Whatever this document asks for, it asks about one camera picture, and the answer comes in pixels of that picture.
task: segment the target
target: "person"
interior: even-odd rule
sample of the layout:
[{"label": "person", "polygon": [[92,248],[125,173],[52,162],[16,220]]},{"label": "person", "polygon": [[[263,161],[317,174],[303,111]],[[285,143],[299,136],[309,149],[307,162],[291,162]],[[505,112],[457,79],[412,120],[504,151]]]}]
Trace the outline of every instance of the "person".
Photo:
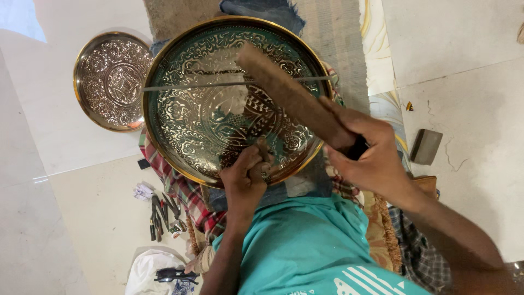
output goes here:
[{"label": "person", "polygon": [[[348,131],[362,134],[369,149],[358,161],[329,146],[331,164],[361,189],[401,208],[449,262],[454,294],[512,294],[511,277],[491,239],[479,227],[426,197],[407,177],[391,126],[321,98]],[[214,260],[201,289],[213,294],[428,294],[379,267],[364,237],[367,218],[355,203],[295,197],[257,208],[270,169],[257,146],[246,148],[221,172],[228,212],[223,234],[213,242]]]}]

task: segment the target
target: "copper plate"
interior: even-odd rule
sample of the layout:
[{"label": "copper plate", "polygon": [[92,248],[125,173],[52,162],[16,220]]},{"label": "copper plate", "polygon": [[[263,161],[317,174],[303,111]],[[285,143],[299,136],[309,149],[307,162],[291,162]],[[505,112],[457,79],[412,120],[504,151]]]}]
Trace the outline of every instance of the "copper plate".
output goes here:
[{"label": "copper plate", "polygon": [[[244,42],[253,43],[294,78],[326,76],[313,51],[296,35],[252,17],[226,16],[195,25],[164,46],[145,87],[250,80],[235,63]],[[315,96],[332,98],[328,81],[304,82]],[[322,141],[287,116],[258,85],[152,91],[143,94],[152,144],[184,176],[222,188],[220,170],[242,149],[267,138],[279,170],[268,184],[302,169]]]},{"label": "copper plate", "polygon": [[94,37],[80,51],[73,72],[82,110],[111,131],[143,127],[140,90],[152,61],[147,44],[133,35],[114,31]]}]

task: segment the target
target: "engraved floral pattern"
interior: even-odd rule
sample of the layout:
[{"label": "engraved floral pattern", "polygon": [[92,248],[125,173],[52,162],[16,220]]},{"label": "engraved floral pattern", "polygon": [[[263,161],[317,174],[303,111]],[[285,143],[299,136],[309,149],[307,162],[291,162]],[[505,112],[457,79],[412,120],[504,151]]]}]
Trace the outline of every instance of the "engraved floral pattern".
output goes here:
[{"label": "engraved floral pattern", "polygon": [[134,125],[143,117],[140,89],[151,52],[134,40],[113,38],[87,54],[80,77],[89,107],[115,126]]},{"label": "engraved floral pattern", "polygon": [[[221,28],[178,44],[159,63],[150,86],[250,80],[234,60],[251,42],[291,76],[312,72],[284,40],[264,30]],[[315,82],[303,84],[320,93]],[[257,85],[160,91],[156,98],[157,138],[180,166],[217,181],[221,168],[234,163],[243,148],[266,136],[280,170],[266,178],[288,175],[307,159],[320,140],[286,115]]]}]

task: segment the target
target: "sunglasses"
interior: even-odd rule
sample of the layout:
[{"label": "sunglasses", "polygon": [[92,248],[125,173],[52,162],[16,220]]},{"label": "sunglasses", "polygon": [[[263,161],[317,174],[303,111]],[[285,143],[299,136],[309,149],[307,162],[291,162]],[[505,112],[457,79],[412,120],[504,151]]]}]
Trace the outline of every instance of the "sunglasses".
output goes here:
[{"label": "sunglasses", "polygon": [[154,281],[158,282],[172,282],[173,280],[180,280],[182,282],[191,282],[195,285],[198,285],[194,280],[200,276],[197,273],[190,272],[184,273],[184,270],[179,270],[176,268],[162,268],[157,271],[157,278]]}]

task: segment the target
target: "sharpening stone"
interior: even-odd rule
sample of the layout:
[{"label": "sharpening stone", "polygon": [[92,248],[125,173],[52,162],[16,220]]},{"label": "sharpening stone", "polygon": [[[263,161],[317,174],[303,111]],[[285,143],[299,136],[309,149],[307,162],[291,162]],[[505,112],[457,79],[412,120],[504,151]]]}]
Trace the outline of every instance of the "sharpening stone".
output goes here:
[{"label": "sharpening stone", "polygon": [[442,140],[442,133],[420,129],[411,150],[411,161],[421,165],[431,165]]}]

